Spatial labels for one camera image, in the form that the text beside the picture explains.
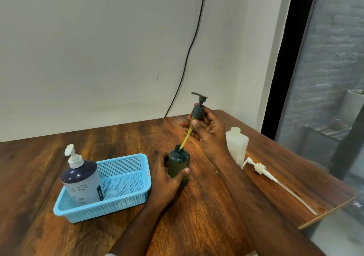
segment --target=sticker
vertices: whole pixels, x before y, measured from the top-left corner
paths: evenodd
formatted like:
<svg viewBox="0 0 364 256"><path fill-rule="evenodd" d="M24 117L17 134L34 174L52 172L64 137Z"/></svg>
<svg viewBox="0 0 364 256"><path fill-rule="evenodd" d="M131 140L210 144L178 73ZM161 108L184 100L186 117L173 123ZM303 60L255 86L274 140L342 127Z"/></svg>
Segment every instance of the sticker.
<svg viewBox="0 0 364 256"><path fill-rule="evenodd" d="M102 194L101 186L97 188L97 192L99 193L100 200L104 200L104 195Z"/></svg>

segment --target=wooden table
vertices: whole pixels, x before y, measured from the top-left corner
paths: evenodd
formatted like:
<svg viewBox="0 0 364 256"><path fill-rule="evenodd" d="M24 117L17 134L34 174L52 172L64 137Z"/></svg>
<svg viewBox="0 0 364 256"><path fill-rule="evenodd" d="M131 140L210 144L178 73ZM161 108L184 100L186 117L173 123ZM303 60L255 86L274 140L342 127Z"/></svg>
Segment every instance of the wooden table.
<svg viewBox="0 0 364 256"><path fill-rule="evenodd" d="M303 228L349 203L355 191L311 163L246 126L216 111L226 130L238 126L249 137L247 156L261 162L284 185L301 196L314 216L293 196L246 166L257 187L295 226ZM0 143L0 251L2 255L103 255L143 207L125 209L70 224L53 206L67 168L64 149L94 161L145 153L153 168L158 152L180 144L183 116L53 134ZM198 142L189 139L189 184L162 216L148 255L246 255L254 252L237 210L220 176Z"/></svg>

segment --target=blue basket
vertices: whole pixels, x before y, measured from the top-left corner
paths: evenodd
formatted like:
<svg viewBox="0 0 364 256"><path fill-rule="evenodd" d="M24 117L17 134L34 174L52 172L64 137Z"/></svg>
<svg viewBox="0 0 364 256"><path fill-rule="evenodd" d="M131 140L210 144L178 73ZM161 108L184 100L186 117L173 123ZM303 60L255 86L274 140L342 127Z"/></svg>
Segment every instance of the blue basket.
<svg viewBox="0 0 364 256"><path fill-rule="evenodd" d="M104 200L76 207L63 186L53 208L57 216L64 216L72 223L81 222L147 201L152 182L145 154L117 157L96 163Z"/></svg>

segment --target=black cable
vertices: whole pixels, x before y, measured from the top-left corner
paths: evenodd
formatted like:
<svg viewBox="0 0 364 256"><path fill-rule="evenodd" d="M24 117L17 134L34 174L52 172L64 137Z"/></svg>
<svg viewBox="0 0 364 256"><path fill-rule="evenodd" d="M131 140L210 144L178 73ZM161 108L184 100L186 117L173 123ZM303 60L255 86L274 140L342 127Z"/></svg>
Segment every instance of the black cable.
<svg viewBox="0 0 364 256"><path fill-rule="evenodd" d="M172 107L172 105L174 103L174 100L177 97L178 92L180 91L180 87L181 87L181 84L182 84L183 79L184 79L184 74L186 72L186 66L187 66L188 56L190 55L191 48L193 46L193 43L195 42L195 39L196 39L196 36L197 36L197 32L198 32L198 28L200 26L201 14L202 14L202 9L203 9L204 2L205 2L205 0L202 0L201 9L200 9L200 15L198 16L198 22L197 22L197 28L196 28L195 36L193 37L193 40L192 40L191 45L190 45L190 48L188 49L188 52L187 52L186 61L184 62L184 69L183 69L183 74L182 74L182 78L181 78L180 84L178 85L176 94L174 95L174 98L173 98L173 100L172 100L172 102L171 102L171 104L170 104L170 106L168 108L168 111L166 112L166 115L164 116L164 118L167 117L167 114L168 114L169 110L171 109L171 107Z"/></svg>

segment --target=white pot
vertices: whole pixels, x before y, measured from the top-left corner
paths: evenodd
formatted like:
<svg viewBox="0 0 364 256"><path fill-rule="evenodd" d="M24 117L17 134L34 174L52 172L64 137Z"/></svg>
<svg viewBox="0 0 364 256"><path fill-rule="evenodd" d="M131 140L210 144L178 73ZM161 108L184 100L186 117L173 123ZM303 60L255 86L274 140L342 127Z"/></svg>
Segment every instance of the white pot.
<svg viewBox="0 0 364 256"><path fill-rule="evenodd" d="M362 89L350 89L346 92L343 104L340 108L340 120L348 125L352 125L359 114L364 103Z"/></svg>

